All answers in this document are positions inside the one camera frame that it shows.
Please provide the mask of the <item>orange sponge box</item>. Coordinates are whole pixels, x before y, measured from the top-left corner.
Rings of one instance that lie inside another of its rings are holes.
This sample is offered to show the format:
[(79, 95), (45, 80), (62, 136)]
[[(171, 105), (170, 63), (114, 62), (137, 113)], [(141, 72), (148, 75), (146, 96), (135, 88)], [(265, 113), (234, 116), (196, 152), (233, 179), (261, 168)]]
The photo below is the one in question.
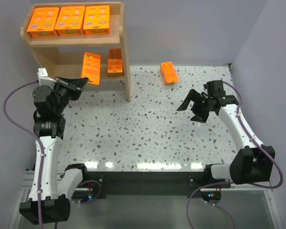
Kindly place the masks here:
[(55, 30), (60, 36), (84, 35), (85, 6), (64, 6), (56, 21)]
[(55, 30), (60, 12), (59, 7), (36, 8), (32, 14), (27, 33), (33, 38), (49, 38), (58, 36)]
[(123, 75), (123, 59), (120, 48), (109, 49), (107, 73), (110, 76)]
[(172, 62), (161, 63), (160, 72), (164, 84), (172, 84), (179, 82), (179, 78)]
[(88, 78), (92, 85), (100, 84), (101, 56), (91, 52), (85, 52), (82, 63), (81, 78)]
[(110, 6), (96, 5), (86, 7), (83, 30), (86, 35), (110, 34)]

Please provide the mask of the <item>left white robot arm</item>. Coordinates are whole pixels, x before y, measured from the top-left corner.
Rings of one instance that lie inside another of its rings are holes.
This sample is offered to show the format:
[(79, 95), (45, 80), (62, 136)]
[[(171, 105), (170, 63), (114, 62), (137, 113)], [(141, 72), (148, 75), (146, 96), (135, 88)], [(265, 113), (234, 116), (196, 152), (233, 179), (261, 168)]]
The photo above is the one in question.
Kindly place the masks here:
[(36, 163), (28, 200), (20, 203), (19, 212), (33, 225), (67, 221), (74, 191), (87, 178), (85, 164), (79, 163), (68, 165), (62, 180), (57, 181), (66, 122), (62, 113), (70, 101), (80, 98), (87, 82), (88, 78), (57, 77), (53, 85), (40, 85), (32, 93)]

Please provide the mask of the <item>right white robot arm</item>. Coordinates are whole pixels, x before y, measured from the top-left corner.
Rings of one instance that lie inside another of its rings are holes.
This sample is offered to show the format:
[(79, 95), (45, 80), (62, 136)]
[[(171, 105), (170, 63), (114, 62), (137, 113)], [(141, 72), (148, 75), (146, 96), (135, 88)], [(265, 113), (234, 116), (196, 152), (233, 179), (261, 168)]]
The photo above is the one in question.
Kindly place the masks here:
[(178, 107), (184, 111), (193, 102), (192, 122), (206, 123), (210, 112), (214, 112), (225, 124), (236, 146), (237, 154), (230, 164), (206, 165), (204, 177), (210, 180), (230, 180), (235, 184), (249, 184), (269, 181), (275, 150), (254, 134), (243, 118), (240, 102), (234, 95), (227, 95), (222, 80), (204, 84), (207, 90), (197, 92), (191, 89)]

